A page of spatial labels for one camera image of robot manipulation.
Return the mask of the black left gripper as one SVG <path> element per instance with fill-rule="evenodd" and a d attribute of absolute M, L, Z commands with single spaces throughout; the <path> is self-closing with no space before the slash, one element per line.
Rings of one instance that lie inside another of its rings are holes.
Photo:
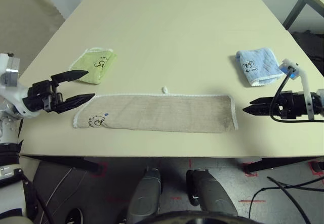
<path fill-rule="evenodd" d="M 51 76 L 52 81 L 44 80 L 34 83 L 24 98 L 24 105 L 31 112 L 44 110 L 46 112 L 63 113 L 88 102 L 95 94 L 77 95 L 63 102 L 62 94 L 57 92 L 59 83 L 78 80 L 89 72 L 86 70 L 70 70 Z"/>

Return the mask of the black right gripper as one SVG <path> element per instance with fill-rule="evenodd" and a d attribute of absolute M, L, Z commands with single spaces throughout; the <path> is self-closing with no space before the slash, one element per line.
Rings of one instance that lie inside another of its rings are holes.
<path fill-rule="evenodd" d="M 242 110 L 255 116 L 269 116 L 270 104 L 273 97 L 261 97 L 250 102 L 250 106 Z M 274 115 L 281 119 L 297 119 L 302 115 L 307 115 L 304 94 L 292 91 L 281 92 L 274 103 Z"/>

